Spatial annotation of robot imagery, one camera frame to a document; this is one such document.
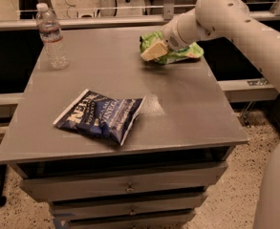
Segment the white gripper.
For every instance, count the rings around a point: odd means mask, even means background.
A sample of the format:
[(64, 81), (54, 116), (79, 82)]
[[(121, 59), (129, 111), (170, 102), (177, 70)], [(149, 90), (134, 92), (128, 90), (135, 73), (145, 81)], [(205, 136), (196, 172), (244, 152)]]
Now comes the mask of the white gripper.
[(162, 27), (162, 35), (165, 42), (163, 40), (154, 42), (140, 55), (143, 60), (151, 61), (164, 56), (168, 53), (169, 48), (178, 51), (189, 46), (189, 44), (184, 42), (179, 35), (177, 17), (173, 18)]

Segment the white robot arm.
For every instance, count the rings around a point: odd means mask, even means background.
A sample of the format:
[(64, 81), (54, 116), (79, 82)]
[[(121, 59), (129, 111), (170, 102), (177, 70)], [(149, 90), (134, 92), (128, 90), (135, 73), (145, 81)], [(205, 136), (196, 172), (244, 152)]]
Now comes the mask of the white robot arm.
[[(224, 37), (280, 93), (280, 32), (249, 16), (241, 0), (197, 0), (195, 8), (162, 27), (162, 38), (141, 57), (150, 61), (194, 42)], [(280, 143), (269, 157), (253, 229), (280, 229)]]

